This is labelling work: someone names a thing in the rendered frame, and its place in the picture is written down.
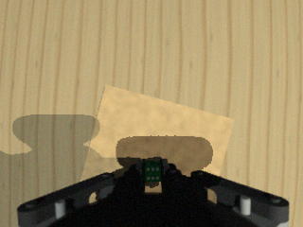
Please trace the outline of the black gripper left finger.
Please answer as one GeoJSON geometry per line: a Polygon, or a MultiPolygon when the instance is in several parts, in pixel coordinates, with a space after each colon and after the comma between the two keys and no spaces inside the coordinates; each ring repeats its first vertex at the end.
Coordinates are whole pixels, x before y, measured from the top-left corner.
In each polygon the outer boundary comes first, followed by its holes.
{"type": "Polygon", "coordinates": [[[90,196],[96,191],[98,200],[145,192],[145,159],[138,159],[137,164],[129,169],[116,179],[114,173],[105,172],[21,204],[17,208],[18,227],[47,227],[58,218],[89,204],[90,196]]]}

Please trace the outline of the tan square mat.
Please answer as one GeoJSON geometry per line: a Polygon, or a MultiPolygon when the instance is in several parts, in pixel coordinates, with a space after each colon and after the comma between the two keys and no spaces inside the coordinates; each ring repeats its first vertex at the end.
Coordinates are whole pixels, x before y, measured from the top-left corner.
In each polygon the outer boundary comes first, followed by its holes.
{"type": "Polygon", "coordinates": [[[220,176],[234,120],[105,85],[80,181],[122,177],[138,159],[220,176]]]}

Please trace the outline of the green die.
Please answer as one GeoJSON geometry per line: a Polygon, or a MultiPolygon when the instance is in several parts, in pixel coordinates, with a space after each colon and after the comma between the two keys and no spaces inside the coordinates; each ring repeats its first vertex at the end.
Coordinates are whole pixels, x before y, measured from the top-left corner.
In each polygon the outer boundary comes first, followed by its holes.
{"type": "Polygon", "coordinates": [[[145,162],[145,182],[161,182],[160,161],[145,162]]]}

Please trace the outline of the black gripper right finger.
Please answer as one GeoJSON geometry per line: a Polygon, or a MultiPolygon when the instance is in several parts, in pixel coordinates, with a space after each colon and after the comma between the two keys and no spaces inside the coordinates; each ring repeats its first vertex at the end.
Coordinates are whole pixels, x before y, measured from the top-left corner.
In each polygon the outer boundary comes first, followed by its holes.
{"type": "Polygon", "coordinates": [[[250,219],[258,227],[289,227],[290,203],[280,196],[202,170],[192,171],[187,177],[168,159],[160,159],[160,164],[162,192],[210,201],[209,188],[216,193],[217,204],[250,219]]]}

